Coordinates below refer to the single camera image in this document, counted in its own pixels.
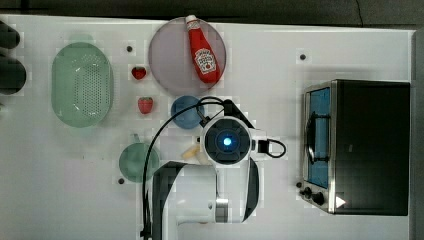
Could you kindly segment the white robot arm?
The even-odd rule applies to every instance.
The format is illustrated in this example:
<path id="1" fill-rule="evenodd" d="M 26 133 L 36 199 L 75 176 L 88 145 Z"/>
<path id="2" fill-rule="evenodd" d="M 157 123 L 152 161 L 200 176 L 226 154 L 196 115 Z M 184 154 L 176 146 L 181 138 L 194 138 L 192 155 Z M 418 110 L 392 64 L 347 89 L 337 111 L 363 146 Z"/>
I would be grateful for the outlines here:
<path id="1" fill-rule="evenodd" d="M 269 153 L 266 133 L 229 99 L 219 117 L 203 117 L 199 137 L 205 164 L 170 161 L 153 175 L 151 240 L 177 240 L 185 223 L 242 223 L 259 201 L 257 162 Z"/>

